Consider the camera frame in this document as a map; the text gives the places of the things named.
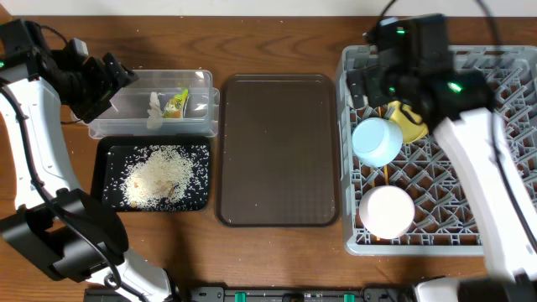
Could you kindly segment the yellow plate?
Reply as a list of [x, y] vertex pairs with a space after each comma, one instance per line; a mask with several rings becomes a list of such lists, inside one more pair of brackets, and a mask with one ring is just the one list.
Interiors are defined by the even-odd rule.
[[412, 108], [399, 101], [388, 104], [387, 110], [390, 121], [395, 122], [401, 129], [404, 143], [413, 143], [428, 134], [428, 128], [421, 122], [421, 116], [414, 113]]

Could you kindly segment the white tissue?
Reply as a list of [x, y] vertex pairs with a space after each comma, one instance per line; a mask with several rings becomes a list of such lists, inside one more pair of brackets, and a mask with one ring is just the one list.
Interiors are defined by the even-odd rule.
[[147, 129], [156, 130], [162, 127], [164, 122], [164, 113], [160, 106], [159, 96], [153, 91], [149, 97]]

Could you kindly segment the green yellow snack wrapper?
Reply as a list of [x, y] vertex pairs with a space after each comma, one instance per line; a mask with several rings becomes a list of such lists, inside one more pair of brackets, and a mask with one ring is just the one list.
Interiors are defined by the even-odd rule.
[[189, 98], [188, 89], [184, 89], [180, 94], [175, 94], [164, 107], [164, 118], [183, 118]]

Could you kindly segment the light blue bowl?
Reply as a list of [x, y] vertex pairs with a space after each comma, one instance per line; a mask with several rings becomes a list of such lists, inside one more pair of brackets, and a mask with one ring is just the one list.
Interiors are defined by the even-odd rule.
[[399, 125], [379, 117], [364, 119], [352, 131], [352, 151], [368, 167], [389, 164], [397, 157], [402, 145]]

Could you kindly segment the pink bowl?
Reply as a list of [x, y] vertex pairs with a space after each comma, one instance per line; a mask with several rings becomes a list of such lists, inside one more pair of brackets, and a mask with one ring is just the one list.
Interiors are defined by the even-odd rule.
[[363, 226], [375, 237], [395, 239], [403, 236], [414, 220], [414, 202], [402, 189], [381, 185], [367, 191], [358, 211]]

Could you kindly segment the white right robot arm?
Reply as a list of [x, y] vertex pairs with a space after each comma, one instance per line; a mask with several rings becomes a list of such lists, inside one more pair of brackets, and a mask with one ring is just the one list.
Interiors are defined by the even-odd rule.
[[451, 161], [477, 224], [488, 277], [425, 281], [414, 287], [415, 299], [535, 300], [536, 211], [483, 73], [372, 65], [350, 70], [346, 81], [360, 107], [410, 105]]

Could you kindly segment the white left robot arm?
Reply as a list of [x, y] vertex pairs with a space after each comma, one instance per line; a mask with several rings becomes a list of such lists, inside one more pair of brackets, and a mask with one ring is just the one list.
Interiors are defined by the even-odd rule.
[[134, 74], [112, 55], [89, 56], [79, 39], [58, 50], [33, 39], [3, 46], [1, 113], [17, 177], [3, 240], [54, 281], [104, 285], [131, 301], [172, 300], [168, 274], [133, 251], [118, 215], [81, 189], [60, 125], [62, 106], [92, 119]]

